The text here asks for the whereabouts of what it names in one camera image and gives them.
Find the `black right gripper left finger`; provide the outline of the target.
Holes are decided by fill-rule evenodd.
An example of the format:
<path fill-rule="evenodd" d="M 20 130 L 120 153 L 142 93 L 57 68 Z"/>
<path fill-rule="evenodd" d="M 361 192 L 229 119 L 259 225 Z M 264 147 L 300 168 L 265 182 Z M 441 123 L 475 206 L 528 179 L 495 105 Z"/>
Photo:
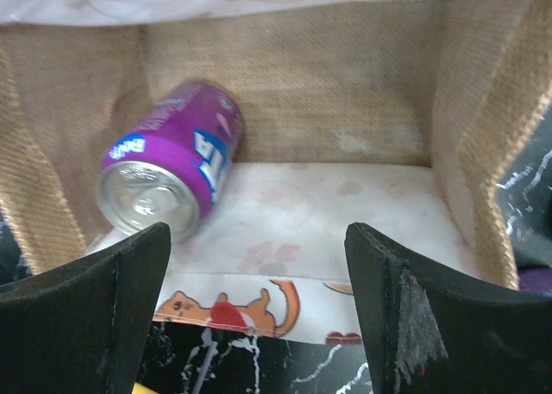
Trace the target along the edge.
<path fill-rule="evenodd" d="M 171 252 L 162 222 L 1 287 L 3 393 L 130 393 Z"/>

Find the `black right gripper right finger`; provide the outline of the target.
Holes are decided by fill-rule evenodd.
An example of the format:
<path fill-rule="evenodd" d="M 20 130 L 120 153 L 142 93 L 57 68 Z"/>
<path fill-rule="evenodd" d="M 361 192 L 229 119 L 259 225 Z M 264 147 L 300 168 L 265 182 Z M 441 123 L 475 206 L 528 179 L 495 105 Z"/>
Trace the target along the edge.
<path fill-rule="evenodd" d="M 551 301 L 492 285 L 364 224 L 345 251 L 376 393 L 548 393 Z"/>

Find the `purple soda can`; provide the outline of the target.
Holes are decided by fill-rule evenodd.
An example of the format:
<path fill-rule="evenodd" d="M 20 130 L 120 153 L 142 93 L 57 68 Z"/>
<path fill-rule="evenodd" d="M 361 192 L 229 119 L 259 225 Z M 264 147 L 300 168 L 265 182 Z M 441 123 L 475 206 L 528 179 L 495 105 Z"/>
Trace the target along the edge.
<path fill-rule="evenodd" d="M 227 91 L 178 85 L 106 151 L 98 208 L 127 235 L 163 222 L 172 241 L 187 239 L 219 200 L 242 134 Z"/>
<path fill-rule="evenodd" d="M 552 269 L 550 266 L 523 269 L 518 272 L 518 276 L 521 292 L 551 297 Z"/>

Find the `printed canvas tote bag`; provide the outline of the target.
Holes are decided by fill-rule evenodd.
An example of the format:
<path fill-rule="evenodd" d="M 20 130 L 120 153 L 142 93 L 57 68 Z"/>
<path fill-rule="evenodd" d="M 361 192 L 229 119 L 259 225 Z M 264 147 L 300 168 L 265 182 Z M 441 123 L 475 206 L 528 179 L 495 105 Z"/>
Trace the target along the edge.
<path fill-rule="evenodd" d="M 243 161 L 430 165 L 483 278 L 518 287 L 495 195 L 551 100 L 551 0 L 1 0 L 1 208 L 35 273 L 104 227 L 99 154 L 176 84 L 237 98 Z"/>

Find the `yellow framed whiteboard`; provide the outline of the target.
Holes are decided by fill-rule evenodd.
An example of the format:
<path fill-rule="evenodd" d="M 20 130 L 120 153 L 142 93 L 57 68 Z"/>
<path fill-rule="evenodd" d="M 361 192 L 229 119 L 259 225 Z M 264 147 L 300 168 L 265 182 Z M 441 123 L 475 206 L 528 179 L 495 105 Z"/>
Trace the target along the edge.
<path fill-rule="evenodd" d="M 146 386 L 139 383 L 134 383 L 131 393 L 132 394 L 158 394 L 156 391 L 150 388 L 147 388 Z"/>

